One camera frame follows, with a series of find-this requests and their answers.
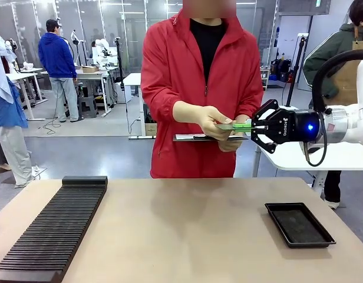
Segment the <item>black shirt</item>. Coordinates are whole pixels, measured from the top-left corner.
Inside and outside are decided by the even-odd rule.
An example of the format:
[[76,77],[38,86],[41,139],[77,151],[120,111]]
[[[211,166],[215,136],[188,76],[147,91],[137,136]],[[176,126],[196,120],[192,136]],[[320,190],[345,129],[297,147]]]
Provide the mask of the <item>black shirt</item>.
[[215,53],[226,32],[225,24],[204,25],[194,20],[190,20],[190,30],[197,41],[203,59],[204,76],[207,84],[210,67],[212,66]]

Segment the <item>gray pants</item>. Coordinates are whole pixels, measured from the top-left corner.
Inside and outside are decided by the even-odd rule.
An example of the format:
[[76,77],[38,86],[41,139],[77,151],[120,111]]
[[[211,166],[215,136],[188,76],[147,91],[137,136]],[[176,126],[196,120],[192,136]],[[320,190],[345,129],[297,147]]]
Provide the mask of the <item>gray pants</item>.
[[66,121],[64,97],[66,97],[69,105],[70,120],[77,121],[78,106],[77,106],[77,93],[75,92],[74,83],[72,78],[49,78],[52,84],[52,90],[57,99],[57,117],[59,121]]
[[16,187],[25,187],[34,178],[22,128],[0,127],[0,144],[14,174]]

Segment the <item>black rack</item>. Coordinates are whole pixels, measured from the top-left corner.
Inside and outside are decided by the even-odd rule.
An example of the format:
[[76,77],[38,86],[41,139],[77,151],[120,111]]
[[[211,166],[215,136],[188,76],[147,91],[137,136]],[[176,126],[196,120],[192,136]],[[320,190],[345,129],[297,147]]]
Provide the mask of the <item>black rack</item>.
[[107,190],[107,177],[65,177],[0,263],[0,282],[59,283]]

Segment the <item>red jacket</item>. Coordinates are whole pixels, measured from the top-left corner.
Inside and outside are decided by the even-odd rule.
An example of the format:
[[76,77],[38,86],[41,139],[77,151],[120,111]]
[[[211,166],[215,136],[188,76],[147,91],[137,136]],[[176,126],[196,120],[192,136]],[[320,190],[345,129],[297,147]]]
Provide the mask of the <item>red jacket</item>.
[[173,118],[175,102],[215,106],[234,119],[252,117],[260,107],[263,87],[255,37],[237,18],[226,19],[226,33],[218,46],[205,86],[202,56],[183,10],[152,25],[143,47],[141,89],[158,123],[150,174],[153,178],[233,177],[236,153],[223,153],[218,142],[175,142],[175,134],[202,133],[197,124]]

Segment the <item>jacket collar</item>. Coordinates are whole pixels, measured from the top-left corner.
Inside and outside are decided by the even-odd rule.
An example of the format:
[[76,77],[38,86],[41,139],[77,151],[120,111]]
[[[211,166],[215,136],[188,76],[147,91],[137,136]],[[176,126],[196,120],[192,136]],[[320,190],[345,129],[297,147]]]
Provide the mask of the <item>jacket collar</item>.
[[[187,39],[190,32],[190,18],[186,16],[183,9],[177,15],[173,16],[171,20],[178,34],[184,39]],[[224,45],[233,43],[243,37],[243,28],[237,17],[225,18],[223,22],[226,25],[226,33],[223,38]]]

